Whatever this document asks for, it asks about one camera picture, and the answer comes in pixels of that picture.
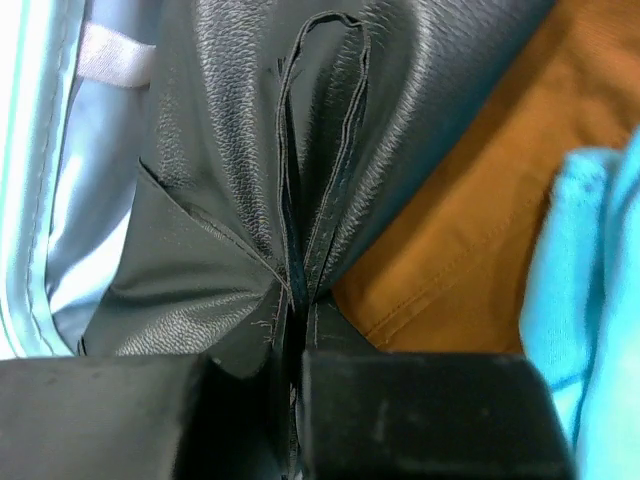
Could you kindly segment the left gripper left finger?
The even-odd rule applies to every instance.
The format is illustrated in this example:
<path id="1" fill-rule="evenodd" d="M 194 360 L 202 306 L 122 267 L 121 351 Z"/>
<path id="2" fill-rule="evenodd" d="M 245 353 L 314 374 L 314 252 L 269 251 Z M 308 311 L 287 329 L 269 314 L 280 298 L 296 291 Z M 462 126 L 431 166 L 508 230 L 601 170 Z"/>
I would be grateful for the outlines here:
<path id="1" fill-rule="evenodd" d="M 204 479 L 200 356 L 1 364 L 4 479 Z"/>

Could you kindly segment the brown shorts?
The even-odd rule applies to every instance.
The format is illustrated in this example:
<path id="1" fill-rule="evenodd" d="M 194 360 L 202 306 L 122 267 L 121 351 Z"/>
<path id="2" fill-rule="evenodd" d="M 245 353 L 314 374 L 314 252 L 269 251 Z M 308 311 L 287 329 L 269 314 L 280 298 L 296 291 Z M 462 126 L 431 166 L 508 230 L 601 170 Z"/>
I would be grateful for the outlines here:
<path id="1" fill-rule="evenodd" d="M 334 287 L 390 351 L 520 350 L 518 317 L 565 154 L 639 122 L 639 4 L 561 1 L 450 154 Z"/>

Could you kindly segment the black leather pouch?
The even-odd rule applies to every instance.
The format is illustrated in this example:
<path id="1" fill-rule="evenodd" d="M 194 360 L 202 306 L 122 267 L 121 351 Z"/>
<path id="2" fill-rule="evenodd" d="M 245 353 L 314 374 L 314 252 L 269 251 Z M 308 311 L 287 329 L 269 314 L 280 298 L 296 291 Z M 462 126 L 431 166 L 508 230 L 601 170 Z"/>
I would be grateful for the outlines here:
<path id="1" fill-rule="evenodd" d="M 548 1 L 168 1 L 117 272 L 87 355 L 205 353 L 190 479 L 291 479 L 331 290 L 457 143 Z"/>

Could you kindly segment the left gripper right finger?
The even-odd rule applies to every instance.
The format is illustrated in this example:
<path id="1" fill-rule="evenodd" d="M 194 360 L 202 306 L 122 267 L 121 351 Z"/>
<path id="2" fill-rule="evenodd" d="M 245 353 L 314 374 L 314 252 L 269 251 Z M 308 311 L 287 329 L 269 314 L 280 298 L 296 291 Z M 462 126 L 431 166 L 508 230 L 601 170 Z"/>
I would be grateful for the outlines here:
<path id="1" fill-rule="evenodd" d="M 571 479 L 548 387 L 524 358 L 304 355 L 311 479 Z"/>

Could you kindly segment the light blue shirt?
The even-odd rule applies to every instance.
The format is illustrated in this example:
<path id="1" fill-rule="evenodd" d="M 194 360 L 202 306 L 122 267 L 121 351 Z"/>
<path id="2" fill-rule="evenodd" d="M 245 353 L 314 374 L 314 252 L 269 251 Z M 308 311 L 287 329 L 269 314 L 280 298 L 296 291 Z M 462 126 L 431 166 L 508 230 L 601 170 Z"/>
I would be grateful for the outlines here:
<path id="1" fill-rule="evenodd" d="M 581 479 L 639 475 L 639 140 L 570 152 L 520 315 Z"/>

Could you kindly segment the light blue suitcase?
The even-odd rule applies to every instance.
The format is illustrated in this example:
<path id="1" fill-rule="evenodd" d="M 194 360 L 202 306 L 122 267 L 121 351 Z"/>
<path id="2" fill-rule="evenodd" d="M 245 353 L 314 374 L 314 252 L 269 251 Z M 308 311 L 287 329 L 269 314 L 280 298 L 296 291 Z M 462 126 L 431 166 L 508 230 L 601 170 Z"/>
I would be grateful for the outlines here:
<path id="1" fill-rule="evenodd" d="M 1 5 L 1 356 L 75 352 L 120 260 L 158 1 Z"/>

